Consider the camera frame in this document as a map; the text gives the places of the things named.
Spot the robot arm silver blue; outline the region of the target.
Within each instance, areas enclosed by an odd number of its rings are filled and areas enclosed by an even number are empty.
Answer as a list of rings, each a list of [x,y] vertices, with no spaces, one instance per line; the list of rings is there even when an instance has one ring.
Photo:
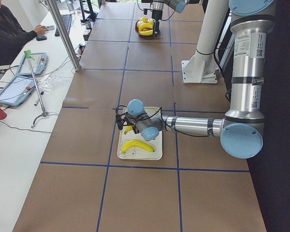
[[[131,100],[126,112],[116,115],[121,130],[131,126],[146,141],[160,131],[173,131],[197,137],[219,137],[223,149],[231,156],[248,159],[263,146],[264,115],[260,112],[261,87],[264,83],[266,37],[274,26],[274,0],[210,0],[195,55],[182,61],[185,83],[213,83],[212,56],[227,13],[231,12],[230,29],[234,35],[231,104],[223,119],[149,116],[142,101]]]
[[[150,3],[150,8],[144,8],[144,15],[147,11],[152,12],[152,18],[154,19],[153,37],[157,37],[160,34],[160,20],[162,20],[162,13],[164,5],[172,8],[174,13],[182,13],[184,8],[188,4],[202,4],[202,0],[142,0],[141,3]]]

